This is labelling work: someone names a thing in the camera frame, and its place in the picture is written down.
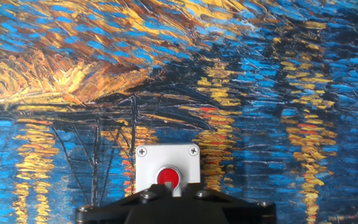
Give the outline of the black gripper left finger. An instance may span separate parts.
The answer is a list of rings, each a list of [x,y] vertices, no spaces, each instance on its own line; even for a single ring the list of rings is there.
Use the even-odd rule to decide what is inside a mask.
[[[125,223],[134,208],[170,197],[173,197],[172,183],[153,184],[146,190],[105,206],[82,205],[75,210],[75,223]]]

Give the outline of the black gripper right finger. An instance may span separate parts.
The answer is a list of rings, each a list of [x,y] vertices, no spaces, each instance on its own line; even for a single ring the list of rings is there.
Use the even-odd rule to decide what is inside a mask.
[[[180,223],[276,224],[273,202],[247,202],[201,184],[188,184],[173,199],[173,214]]]

